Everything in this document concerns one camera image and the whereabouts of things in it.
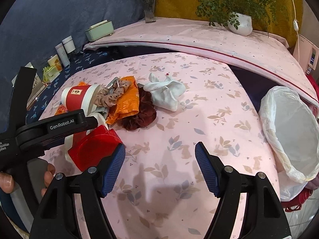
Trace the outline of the person's left hand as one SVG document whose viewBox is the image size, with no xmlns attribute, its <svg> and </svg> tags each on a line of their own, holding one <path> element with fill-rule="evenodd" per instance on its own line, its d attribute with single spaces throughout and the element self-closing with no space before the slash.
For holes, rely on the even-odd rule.
<svg viewBox="0 0 319 239">
<path fill-rule="evenodd" d="M 44 173 L 44 184 L 45 187 L 41 190 L 41 195 L 44 196 L 46 193 L 46 190 L 50 183 L 53 180 L 54 174 L 55 174 L 56 168 L 52 164 L 48 164 L 47 171 Z M 9 194 L 12 193 L 14 190 L 15 182 L 10 174 L 1 172 L 0 177 L 0 187 L 3 192 Z"/>
</svg>

